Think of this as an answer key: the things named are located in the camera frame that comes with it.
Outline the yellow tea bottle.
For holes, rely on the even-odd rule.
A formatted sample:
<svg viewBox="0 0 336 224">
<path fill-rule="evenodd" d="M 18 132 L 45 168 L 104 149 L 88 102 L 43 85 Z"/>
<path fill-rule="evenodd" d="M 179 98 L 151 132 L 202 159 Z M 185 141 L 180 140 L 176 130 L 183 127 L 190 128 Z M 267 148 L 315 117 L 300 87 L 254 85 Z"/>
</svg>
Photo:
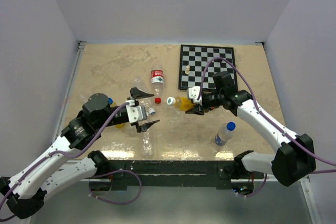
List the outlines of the yellow tea bottle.
<svg viewBox="0 0 336 224">
<path fill-rule="evenodd" d="M 192 109 L 195 106 L 195 104 L 193 104 L 192 101 L 186 97 L 168 97 L 166 103 L 167 105 L 173 106 L 174 108 L 184 112 Z"/>
</svg>

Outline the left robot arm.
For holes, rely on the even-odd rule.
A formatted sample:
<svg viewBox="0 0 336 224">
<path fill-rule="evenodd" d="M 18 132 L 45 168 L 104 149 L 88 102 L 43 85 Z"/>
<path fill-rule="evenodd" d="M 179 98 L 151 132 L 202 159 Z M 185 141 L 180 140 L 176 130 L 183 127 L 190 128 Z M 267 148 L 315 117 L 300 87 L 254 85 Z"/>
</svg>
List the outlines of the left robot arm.
<svg viewBox="0 0 336 224">
<path fill-rule="evenodd" d="M 129 123 L 138 133 L 146 132 L 154 122 L 147 122 L 146 108 L 139 104 L 139 100 L 152 96 L 133 87 L 125 103 L 111 106 L 107 95 L 91 95 L 77 117 L 46 151 L 18 174 L 1 177 L 1 204 L 8 206 L 13 217 L 26 219 L 38 212 L 54 194 L 77 181 L 105 177 L 110 171 L 110 163 L 100 151 L 90 152 L 71 167 L 61 167 L 85 153 L 108 126 Z"/>
</svg>

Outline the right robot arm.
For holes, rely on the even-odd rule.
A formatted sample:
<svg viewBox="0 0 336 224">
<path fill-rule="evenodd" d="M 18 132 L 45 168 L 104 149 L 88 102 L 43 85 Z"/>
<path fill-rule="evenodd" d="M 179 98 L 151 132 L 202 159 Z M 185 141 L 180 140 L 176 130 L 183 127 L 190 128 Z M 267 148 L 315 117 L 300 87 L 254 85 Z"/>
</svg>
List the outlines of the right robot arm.
<svg viewBox="0 0 336 224">
<path fill-rule="evenodd" d="M 315 158 L 304 150 L 314 151 L 307 134 L 298 135 L 270 116 L 246 90 L 237 90 L 228 72 L 213 75 L 215 88 L 202 91 L 199 86 L 187 89 L 187 98 L 194 103 L 188 114 L 204 115 L 222 106 L 248 123 L 272 147 L 274 154 L 245 151 L 234 159 L 234 173 L 246 178 L 252 172 L 274 175 L 284 186 L 290 186 L 316 170 Z"/>
</svg>

